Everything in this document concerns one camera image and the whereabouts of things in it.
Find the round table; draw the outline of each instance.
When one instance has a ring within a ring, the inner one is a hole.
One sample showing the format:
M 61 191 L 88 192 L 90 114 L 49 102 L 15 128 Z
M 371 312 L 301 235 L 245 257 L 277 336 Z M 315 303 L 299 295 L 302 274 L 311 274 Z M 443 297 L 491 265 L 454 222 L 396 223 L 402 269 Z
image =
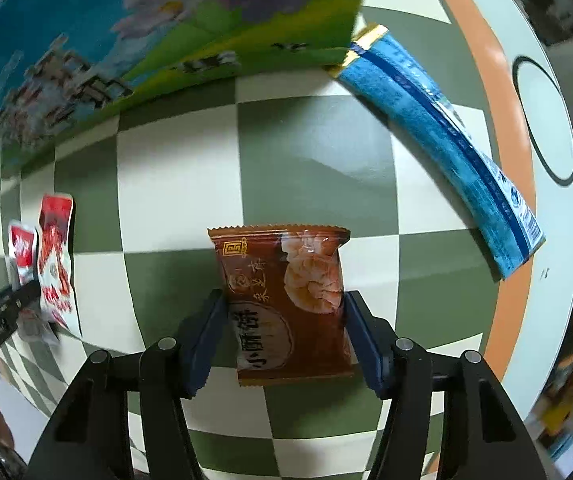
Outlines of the round table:
M 2 373 L 27 399 L 49 415 L 96 348 L 142 351 L 199 308 L 220 286 L 207 228 L 293 222 L 349 228 L 346 288 L 424 348 L 483 352 L 527 415 L 573 301 L 573 134 L 555 75 L 512 0 L 364 0 L 362 20 L 386 25 L 424 65 L 534 207 L 547 236 L 534 258 L 501 282 L 462 201 L 408 133 L 323 70 L 186 89 L 0 180 L 0 288 L 8 221 L 36 223 L 46 192 L 76 202 L 84 339 L 63 333 L 50 349 L 14 335 L 2 346 Z M 518 93 L 527 123 L 511 119 Z M 241 388 L 235 352 L 227 332 L 206 386 L 183 400 L 208 478 L 365 478 L 390 403 L 357 365 L 352 378 Z M 147 470 L 137 394 L 128 401 L 134 465 Z M 427 472 L 443 401 L 434 394 Z

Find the brown snack bag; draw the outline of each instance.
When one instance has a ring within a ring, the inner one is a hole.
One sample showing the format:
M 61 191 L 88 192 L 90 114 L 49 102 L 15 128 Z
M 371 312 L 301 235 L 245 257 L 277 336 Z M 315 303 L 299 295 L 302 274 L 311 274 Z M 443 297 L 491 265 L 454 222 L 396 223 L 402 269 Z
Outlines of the brown snack bag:
M 238 337 L 240 384 L 351 374 L 338 248 L 341 227 L 209 229 Z

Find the barcode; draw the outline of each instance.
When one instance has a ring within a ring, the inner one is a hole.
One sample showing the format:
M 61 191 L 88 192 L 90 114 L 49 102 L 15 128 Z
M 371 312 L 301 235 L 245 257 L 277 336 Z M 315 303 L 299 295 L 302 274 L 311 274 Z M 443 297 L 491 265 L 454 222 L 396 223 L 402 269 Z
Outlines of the barcode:
M 537 224 L 537 220 L 533 216 L 531 211 L 527 212 L 529 221 L 527 222 L 527 234 L 529 235 L 529 240 L 532 244 L 540 238 L 540 226 Z

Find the printed logo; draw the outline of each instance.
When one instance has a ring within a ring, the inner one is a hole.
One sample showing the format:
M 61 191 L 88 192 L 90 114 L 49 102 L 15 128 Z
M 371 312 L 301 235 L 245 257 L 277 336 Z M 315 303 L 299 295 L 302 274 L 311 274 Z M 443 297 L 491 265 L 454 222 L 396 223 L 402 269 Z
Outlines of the printed logo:
M 246 256 L 246 238 L 234 242 L 224 242 L 222 256 Z
M 518 207 L 520 204 L 520 195 L 518 190 L 515 187 L 511 187 L 511 201 L 515 207 Z
M 28 240 L 19 237 L 16 238 L 13 248 L 15 249 L 16 256 L 26 256 L 28 252 Z

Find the snack package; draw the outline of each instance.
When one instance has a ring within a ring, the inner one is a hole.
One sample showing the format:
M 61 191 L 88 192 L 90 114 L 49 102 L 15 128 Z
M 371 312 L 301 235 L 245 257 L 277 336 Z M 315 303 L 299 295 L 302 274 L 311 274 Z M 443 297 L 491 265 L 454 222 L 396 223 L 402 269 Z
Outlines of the snack package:
M 13 287 L 24 285 L 34 278 L 38 258 L 38 232 L 17 220 L 9 222 L 9 275 Z M 48 323 L 42 319 L 39 303 L 35 302 L 18 315 L 18 335 L 22 341 L 45 341 L 57 345 L 58 340 Z
M 503 279 L 544 243 L 526 200 L 473 137 L 438 85 L 383 25 L 370 25 L 331 75 L 411 134 L 463 199 Z
M 350 375 L 340 227 L 279 225 L 209 229 L 242 385 Z
M 42 247 L 38 259 L 40 305 L 49 320 L 82 337 L 80 318 L 71 286 L 69 228 L 73 198 L 66 194 L 44 195 L 40 211 Z

